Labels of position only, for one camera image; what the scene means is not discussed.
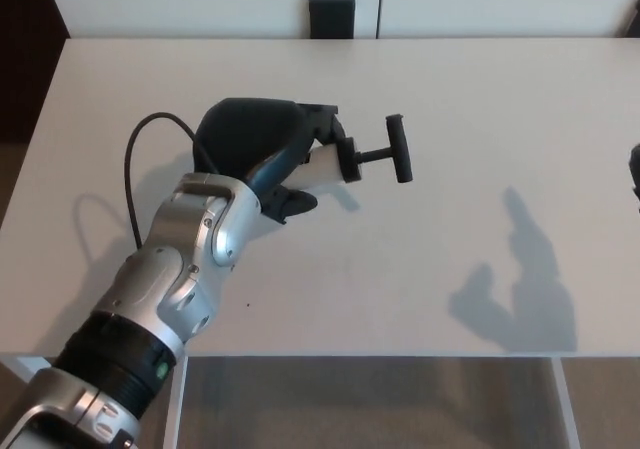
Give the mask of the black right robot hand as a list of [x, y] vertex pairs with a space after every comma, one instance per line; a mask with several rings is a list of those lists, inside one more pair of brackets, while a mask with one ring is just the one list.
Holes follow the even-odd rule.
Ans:
[[635, 145], [630, 152], [629, 171], [633, 181], [633, 193], [640, 200], [640, 144]]

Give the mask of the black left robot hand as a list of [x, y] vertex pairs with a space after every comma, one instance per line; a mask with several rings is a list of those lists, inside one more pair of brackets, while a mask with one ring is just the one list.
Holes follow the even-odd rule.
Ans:
[[259, 198], [262, 214], [280, 224], [315, 209], [317, 198], [284, 181], [311, 146], [345, 136], [334, 105], [266, 98], [226, 98], [210, 108], [195, 132], [194, 171], [243, 182]]

